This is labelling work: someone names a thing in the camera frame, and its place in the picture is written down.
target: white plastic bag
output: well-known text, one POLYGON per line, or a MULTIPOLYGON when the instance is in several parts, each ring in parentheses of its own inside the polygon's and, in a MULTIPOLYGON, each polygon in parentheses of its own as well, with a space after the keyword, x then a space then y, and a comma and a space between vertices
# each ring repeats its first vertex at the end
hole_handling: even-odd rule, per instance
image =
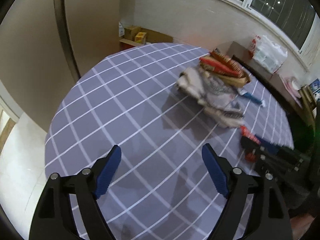
POLYGON ((124 35, 124 28, 122 24, 119 22, 119 37, 122 37, 124 35))
POLYGON ((255 36, 250 51, 253 58, 270 73, 276 72, 288 57, 288 51, 267 36, 255 36))

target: gray plaid tablecloth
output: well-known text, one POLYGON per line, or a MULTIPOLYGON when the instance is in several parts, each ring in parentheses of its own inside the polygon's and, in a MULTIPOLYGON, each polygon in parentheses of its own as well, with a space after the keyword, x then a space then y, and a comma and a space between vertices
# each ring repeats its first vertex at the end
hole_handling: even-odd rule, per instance
MULTIPOLYGON (((114 144, 122 160, 98 204, 117 240, 205 240, 225 204, 201 158, 216 153, 252 172, 239 129, 222 129, 196 101, 173 87, 180 72, 196 66, 206 49, 157 43, 109 56, 71 89, 55 114, 45 144, 45 172, 77 174, 106 156, 114 144)), ((251 75, 245 89, 263 98, 261 108, 239 98, 246 126, 267 140, 293 147, 283 109, 251 75)), ((249 196, 235 238, 248 220, 249 196)), ((77 229, 88 239, 76 198, 77 229)))

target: floor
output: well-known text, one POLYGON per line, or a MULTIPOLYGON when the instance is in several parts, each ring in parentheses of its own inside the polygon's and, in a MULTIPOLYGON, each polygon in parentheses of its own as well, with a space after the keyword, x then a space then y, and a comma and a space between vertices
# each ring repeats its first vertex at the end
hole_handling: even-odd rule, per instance
POLYGON ((28 239, 32 216, 46 183, 45 136, 46 132, 24 113, 0 154, 0 203, 24 239, 28 239))

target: crumpled towel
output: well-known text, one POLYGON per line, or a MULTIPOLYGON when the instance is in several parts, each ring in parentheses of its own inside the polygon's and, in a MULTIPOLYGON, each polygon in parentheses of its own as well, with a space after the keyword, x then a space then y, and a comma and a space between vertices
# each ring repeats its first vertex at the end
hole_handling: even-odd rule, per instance
POLYGON ((204 112, 221 127, 239 127, 244 124, 244 112, 230 86, 202 68, 187 68, 180 74, 176 86, 197 99, 204 112))

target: toothbrush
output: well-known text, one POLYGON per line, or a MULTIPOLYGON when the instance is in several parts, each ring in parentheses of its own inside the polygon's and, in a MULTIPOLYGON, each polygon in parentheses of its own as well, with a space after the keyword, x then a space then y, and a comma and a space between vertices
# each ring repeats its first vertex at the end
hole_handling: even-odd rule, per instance
POLYGON ((260 100, 257 99, 256 97, 254 97, 252 94, 250 94, 247 90, 241 89, 241 88, 237 88, 237 92, 239 93, 239 95, 241 95, 242 97, 248 98, 251 101, 253 101, 254 103, 256 103, 259 106, 262 107, 266 107, 266 102, 265 100, 260 100))

